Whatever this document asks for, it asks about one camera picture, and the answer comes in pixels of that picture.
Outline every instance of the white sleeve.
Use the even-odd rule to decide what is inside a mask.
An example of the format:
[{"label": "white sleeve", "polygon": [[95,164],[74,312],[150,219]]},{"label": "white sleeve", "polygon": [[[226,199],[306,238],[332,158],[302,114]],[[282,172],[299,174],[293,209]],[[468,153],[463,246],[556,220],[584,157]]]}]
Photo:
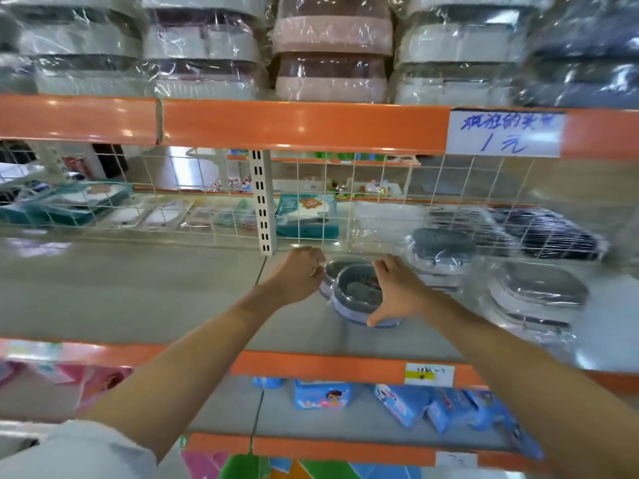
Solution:
[{"label": "white sleeve", "polygon": [[153,452],[111,427],[65,422],[41,444],[0,460],[0,479],[150,479]]}]

